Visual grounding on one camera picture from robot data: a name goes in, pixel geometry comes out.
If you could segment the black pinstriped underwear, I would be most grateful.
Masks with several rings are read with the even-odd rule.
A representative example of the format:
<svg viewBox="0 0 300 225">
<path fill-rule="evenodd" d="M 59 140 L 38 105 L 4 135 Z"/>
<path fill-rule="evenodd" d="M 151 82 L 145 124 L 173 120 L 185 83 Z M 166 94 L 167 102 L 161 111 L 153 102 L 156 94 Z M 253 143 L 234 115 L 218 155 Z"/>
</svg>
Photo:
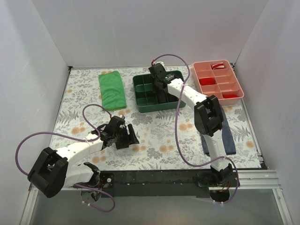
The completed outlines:
<svg viewBox="0 0 300 225">
<path fill-rule="evenodd" d="M 168 102 L 167 93 L 164 90 L 157 91 L 157 101 L 159 104 L 165 104 Z"/>
</svg>

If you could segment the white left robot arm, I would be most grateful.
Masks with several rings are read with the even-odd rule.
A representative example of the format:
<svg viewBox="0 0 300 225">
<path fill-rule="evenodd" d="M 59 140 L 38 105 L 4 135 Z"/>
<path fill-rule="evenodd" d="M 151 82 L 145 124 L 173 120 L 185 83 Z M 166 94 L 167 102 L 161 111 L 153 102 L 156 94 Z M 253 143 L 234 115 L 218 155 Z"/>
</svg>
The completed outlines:
<svg viewBox="0 0 300 225">
<path fill-rule="evenodd" d="M 48 198 L 75 184 L 94 188 L 100 184 L 100 169 L 83 159 L 112 145 L 124 149 L 138 143 L 132 124 L 126 124 L 124 117 L 113 116 L 107 124 L 91 131 L 83 142 L 56 150 L 43 149 L 27 178 Z"/>
</svg>

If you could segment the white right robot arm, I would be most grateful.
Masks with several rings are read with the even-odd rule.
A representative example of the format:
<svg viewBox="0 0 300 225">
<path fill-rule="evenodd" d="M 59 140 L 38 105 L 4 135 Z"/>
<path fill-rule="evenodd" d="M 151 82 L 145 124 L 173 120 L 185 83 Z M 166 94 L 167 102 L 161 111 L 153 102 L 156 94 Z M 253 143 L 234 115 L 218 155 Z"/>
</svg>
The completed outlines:
<svg viewBox="0 0 300 225">
<path fill-rule="evenodd" d="M 189 86 L 175 73 L 167 73 L 161 63 L 152 63 L 149 67 L 154 92 L 158 103 L 166 103 L 167 95 L 181 99 L 194 110 L 194 121 L 197 131 L 203 136 L 209 151 L 212 180 L 217 186 L 223 186 L 229 181 L 233 169 L 225 159 L 226 152 L 222 140 L 222 122 L 224 117 L 218 98 L 208 97 Z"/>
</svg>

